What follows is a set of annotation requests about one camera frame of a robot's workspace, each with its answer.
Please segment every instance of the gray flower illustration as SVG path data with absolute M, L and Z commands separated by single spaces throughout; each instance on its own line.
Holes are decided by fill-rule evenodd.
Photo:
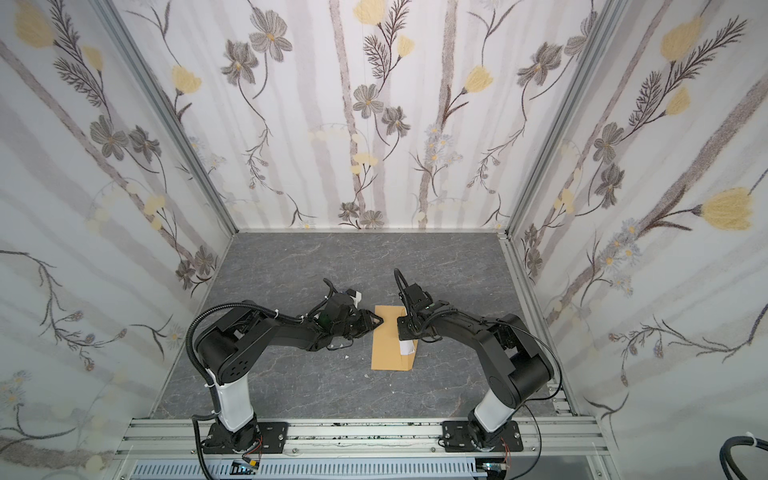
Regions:
M 533 65 L 518 70 L 518 85 L 524 87 L 533 80 L 536 85 L 543 85 L 547 78 L 547 72 L 560 66 L 560 50 L 562 45 L 550 45 L 546 41 L 541 44 L 536 53 L 531 57 Z
M 355 205 L 355 202 L 342 202 L 341 213 L 339 214 L 339 218 L 344 220 L 345 222 L 348 222 L 350 217 L 351 218 L 358 217 L 357 212 L 359 210 L 360 210 L 360 207 Z
M 214 268 L 214 255 L 204 245 L 194 254 L 194 266 L 200 275 L 207 275 Z
M 600 178 L 603 180 L 596 189 L 594 189 L 595 195 L 603 196 L 603 208 L 608 208 L 611 205 L 616 204 L 616 195 L 614 190 L 621 188 L 621 181 L 624 179 L 624 170 L 619 170 L 615 164 L 611 164 L 610 167 L 603 170 L 600 174 Z
M 410 125 L 402 121 L 405 117 L 406 115 L 402 113 L 401 107 L 386 108 L 384 115 L 382 115 L 382 121 L 386 123 L 386 134 L 391 135 L 397 130 L 401 137 L 405 137 L 408 134 L 408 130 L 411 129 Z
M 531 223 L 531 226 L 523 234 L 525 237 L 525 243 L 527 245 L 533 245 L 534 240 L 536 240 L 537 233 L 538 231 L 536 230 L 536 226 L 533 223 Z
M 156 154 L 159 157 L 162 153 L 160 142 L 157 140 L 150 140 L 149 134 L 138 125 L 136 125 L 136 130 L 133 130 L 128 136 L 131 137 L 131 144 L 134 147 L 134 152 L 137 154 L 144 154 L 147 163 L 152 163 L 152 154 Z
M 360 217 L 360 224 L 363 225 L 366 228 L 366 230 L 383 227 L 384 226 L 384 220 L 382 220 L 383 217 L 384 217 L 384 214 L 382 214 L 378 210 L 377 211 L 368 210 L 362 215 L 362 217 Z
M 228 67 L 221 68 L 221 73 L 227 76 L 228 82 L 237 85 L 242 76 L 248 83 L 256 83 L 251 68 L 255 68 L 259 61 L 251 51 L 250 45 L 242 41 L 227 40 L 227 50 L 224 52 L 224 57 L 232 62 Z
M 525 265 L 531 271 L 531 276 L 538 275 L 538 269 L 544 264 L 544 260 L 541 258 L 541 254 L 535 248 L 528 252 L 528 260 Z
M 623 134 L 624 129 L 619 128 L 615 121 L 612 121 L 610 124 L 603 127 L 603 136 L 594 141 L 594 146 L 597 148 L 592 157 L 594 161 L 605 162 L 607 164 L 613 162 L 616 158 L 614 146 L 619 144 L 621 135 Z
M 594 22 L 597 19 L 598 13 L 595 11 L 590 12 L 589 16 L 581 21 L 581 35 L 570 37 L 568 42 L 565 44 L 563 53 L 569 57 L 579 55 L 581 51 L 584 50 L 584 46 L 587 44 L 587 40 L 589 39 L 589 33 L 592 31 Z
M 91 122 L 91 139 L 101 145 L 101 154 L 109 158 L 114 154 L 122 160 L 125 154 L 123 148 L 128 146 L 128 137 L 123 131 L 114 131 L 112 122 L 104 115 L 98 116 L 98 121 Z
M 179 262 L 179 267 L 176 269 L 176 276 L 179 281 L 184 284 L 184 289 L 188 289 L 192 286 L 192 276 L 195 274 L 195 269 L 189 260 Z
M 376 100 L 379 96 L 379 92 L 376 90 L 376 86 L 371 84 L 369 86 L 360 85 L 355 89 L 355 103 L 352 108 L 357 111 L 361 111 L 363 118 L 369 118 L 371 113 L 380 114 L 384 111 L 384 104 L 381 101 Z
M 253 50 L 269 50 L 274 61 L 283 61 L 283 51 L 293 50 L 293 45 L 283 38 L 286 30 L 288 30 L 288 25 L 277 13 L 267 10 L 265 15 L 258 8 L 254 8 L 250 22 L 261 30 L 261 32 L 249 35 Z

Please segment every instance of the yellow flower illustration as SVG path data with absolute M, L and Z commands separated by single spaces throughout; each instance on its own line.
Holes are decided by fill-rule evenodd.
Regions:
M 680 87 L 677 90 L 677 93 L 670 100 L 670 103 L 667 105 L 667 115 L 681 114 L 686 111 L 688 105 L 690 105 L 690 95 L 688 94 L 688 89 L 685 87 Z
M 150 195 L 149 198 L 147 198 L 147 202 L 144 204 L 144 213 L 152 215 L 163 207 L 165 207 L 165 197 L 163 195 L 157 197 Z
M 478 65 L 469 72 L 467 81 L 464 83 L 464 89 L 474 94 L 485 90 L 492 82 L 491 73 L 485 67 Z
M 83 45 L 83 55 L 88 59 L 88 63 L 96 70 L 104 70 L 104 61 L 101 59 L 101 52 L 98 48 Z
M 565 205 L 565 213 L 574 213 L 574 194 L 567 188 L 564 188 L 560 197 L 554 201 L 554 209 L 560 210 Z
M 752 226 L 752 197 L 744 187 L 718 193 L 694 210 L 709 225 L 719 230 L 746 230 Z
M 54 33 L 48 19 L 32 2 L 19 2 L 16 12 L 16 36 L 25 44 L 35 48 L 53 45 Z
M 413 51 L 413 47 L 416 43 L 405 35 L 400 35 L 397 40 L 397 55 L 405 57 L 407 54 Z
M 94 218 L 100 222 L 109 221 L 109 210 L 106 208 L 97 208 L 94 212 Z
M 196 92 L 200 88 L 200 84 L 203 83 L 200 78 L 194 76 L 194 73 L 181 65 L 174 65 L 170 75 L 174 79 L 174 87 L 183 94 Z
M 98 235 L 99 232 L 101 231 L 101 222 L 93 218 L 91 218 L 90 220 L 86 220 L 85 229 L 94 235 Z
M 128 184 L 125 186 L 125 190 L 129 194 L 138 194 L 139 193 L 139 186 L 138 186 L 138 184 L 135 184 L 133 182 L 128 182 Z
M 352 157 L 353 161 L 358 164 L 368 164 L 371 167 L 375 167 L 379 163 L 379 159 L 366 152 L 359 152 Z
M 384 0 L 360 0 L 352 12 L 360 23 L 378 25 L 384 19 L 385 8 Z
M 701 17 L 681 23 L 661 39 L 661 54 L 668 61 L 678 61 L 694 46 L 701 30 Z

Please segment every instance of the metal bracket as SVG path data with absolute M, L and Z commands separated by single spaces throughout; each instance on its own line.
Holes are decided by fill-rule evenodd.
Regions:
M 517 422 L 507 422 L 504 425 L 499 438 L 507 444 L 510 452 L 522 452 L 523 441 L 520 436 L 520 428 Z M 447 453 L 453 452 L 477 452 L 475 441 L 469 430 L 469 422 L 448 420 L 442 423 L 442 440 Z M 499 442 L 489 450 L 490 452 L 503 452 L 504 444 Z
M 261 447 L 256 452 L 262 454 L 283 453 L 288 432 L 288 422 L 258 422 L 258 426 L 259 433 L 257 435 L 261 437 Z M 203 441 L 203 453 L 206 455 L 234 453 L 232 445 L 228 445 L 227 442 L 223 441 L 230 440 L 230 436 L 231 432 L 227 431 L 218 422 L 212 424 L 208 431 L 208 437 Z

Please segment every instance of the leaf illustration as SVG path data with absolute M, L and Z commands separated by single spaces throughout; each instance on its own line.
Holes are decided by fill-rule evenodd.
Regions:
M 389 49 L 375 35 L 368 35 L 363 42 L 362 51 L 373 66 L 373 76 L 383 78 L 389 71 Z

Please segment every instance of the red wire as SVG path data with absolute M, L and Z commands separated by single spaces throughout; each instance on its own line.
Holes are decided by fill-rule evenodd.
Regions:
M 502 443 L 504 444 L 504 462 L 507 464 L 507 470 L 509 470 L 509 461 L 507 460 L 507 457 L 509 457 L 511 453 L 509 451 L 509 447 L 507 446 L 507 442 L 504 440 L 504 437 L 502 437 Z

